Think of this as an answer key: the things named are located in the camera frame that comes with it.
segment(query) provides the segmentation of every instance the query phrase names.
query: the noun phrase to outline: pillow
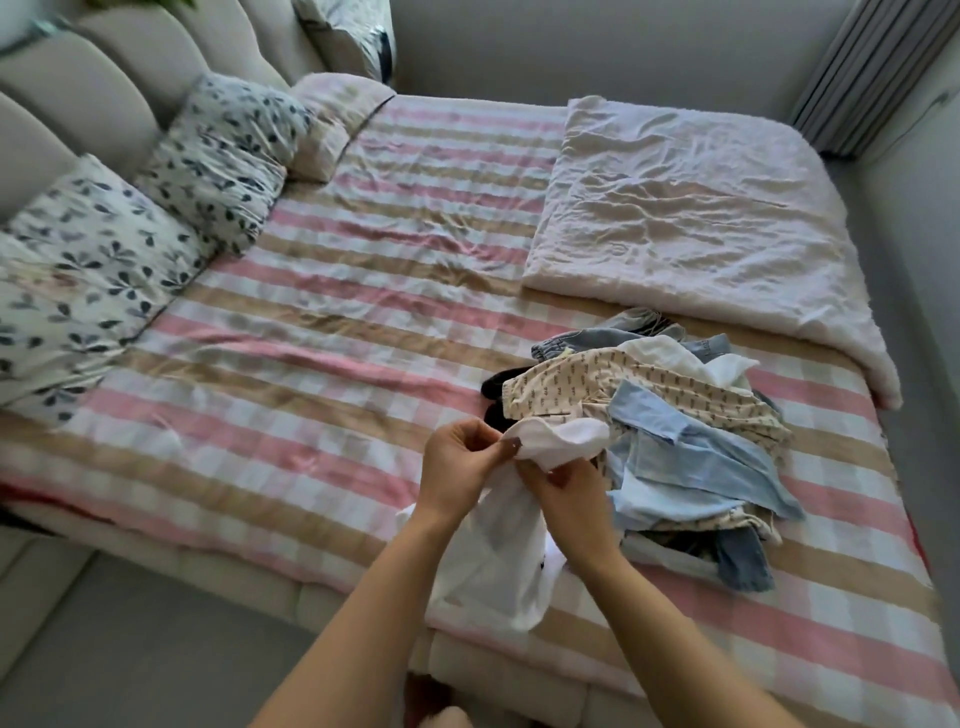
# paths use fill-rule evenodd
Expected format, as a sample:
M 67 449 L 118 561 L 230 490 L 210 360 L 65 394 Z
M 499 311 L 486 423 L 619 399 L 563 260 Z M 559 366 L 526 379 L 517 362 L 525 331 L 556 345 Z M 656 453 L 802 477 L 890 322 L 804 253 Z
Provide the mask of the pillow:
M 280 195 L 312 114 L 289 94 L 204 76 L 134 183 L 151 200 L 242 255 Z
M 391 81 L 396 43 L 389 0 L 294 0 L 294 10 L 331 71 Z
M 0 405 L 68 420 L 71 398 L 215 253 L 209 237 L 81 157 L 0 235 Z
M 285 167 L 297 153 L 312 118 L 310 110 L 288 93 L 207 73 L 187 96 L 175 124 L 188 123 Z
M 313 111 L 314 123 L 290 164 L 291 175 L 326 183 L 350 141 L 396 91 L 360 76 L 314 73 L 300 79 L 293 94 Z

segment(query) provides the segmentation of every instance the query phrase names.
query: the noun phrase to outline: white comforter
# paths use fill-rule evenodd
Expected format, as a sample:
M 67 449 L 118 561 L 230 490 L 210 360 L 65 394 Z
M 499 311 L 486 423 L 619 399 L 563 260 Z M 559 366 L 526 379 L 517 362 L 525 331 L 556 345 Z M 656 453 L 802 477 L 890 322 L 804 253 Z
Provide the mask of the white comforter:
M 568 106 L 523 282 L 832 346 L 896 408 L 897 370 L 845 220 L 789 127 L 589 96 Z

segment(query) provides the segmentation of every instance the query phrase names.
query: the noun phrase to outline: person's right hand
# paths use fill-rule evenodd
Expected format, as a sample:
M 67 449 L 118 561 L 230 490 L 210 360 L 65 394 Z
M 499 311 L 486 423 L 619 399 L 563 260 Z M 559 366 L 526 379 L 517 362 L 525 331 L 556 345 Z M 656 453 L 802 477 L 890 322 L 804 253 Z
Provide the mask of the person's right hand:
M 604 480 L 589 462 L 577 458 L 544 473 L 530 460 L 517 460 L 516 470 L 540 502 L 550 535 L 578 576 L 620 558 Z

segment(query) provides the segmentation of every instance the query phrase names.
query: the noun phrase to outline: hand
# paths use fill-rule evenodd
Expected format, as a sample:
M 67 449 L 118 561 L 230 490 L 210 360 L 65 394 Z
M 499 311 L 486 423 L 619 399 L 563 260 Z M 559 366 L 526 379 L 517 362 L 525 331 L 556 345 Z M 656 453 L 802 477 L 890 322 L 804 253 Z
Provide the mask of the hand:
M 550 535 L 578 576 L 621 557 L 606 484 L 589 462 L 577 458 L 544 473 L 536 463 L 518 460 L 516 470 L 540 502 Z
M 420 494 L 411 520 L 429 520 L 452 534 L 477 504 L 490 471 L 519 448 L 517 438 L 504 440 L 476 418 L 438 428 L 423 451 Z

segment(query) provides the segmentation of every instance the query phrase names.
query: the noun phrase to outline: beige headboard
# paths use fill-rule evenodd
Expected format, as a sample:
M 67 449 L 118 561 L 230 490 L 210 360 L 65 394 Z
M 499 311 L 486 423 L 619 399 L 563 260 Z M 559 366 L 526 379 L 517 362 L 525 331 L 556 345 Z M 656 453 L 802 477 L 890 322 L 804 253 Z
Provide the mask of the beige headboard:
M 290 0 L 88 15 L 0 60 L 0 222 L 93 154 L 129 179 L 208 69 L 280 88 L 324 70 Z

